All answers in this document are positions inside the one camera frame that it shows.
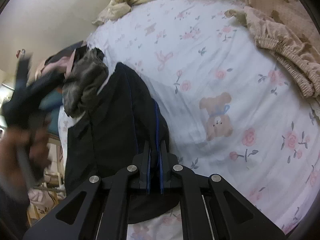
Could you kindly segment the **person's left hand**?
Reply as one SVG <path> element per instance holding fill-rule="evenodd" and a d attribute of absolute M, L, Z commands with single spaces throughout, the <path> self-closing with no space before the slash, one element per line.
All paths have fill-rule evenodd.
<path fill-rule="evenodd" d="M 44 169 L 51 161 L 48 159 L 49 148 L 47 146 L 49 135 L 47 133 L 49 121 L 46 120 L 41 128 L 38 128 L 33 140 L 28 130 L 19 127 L 7 128 L 1 139 L 1 177 L 18 188 L 26 188 L 25 178 L 17 161 L 17 150 L 30 145 L 29 160 L 37 167 Z"/>

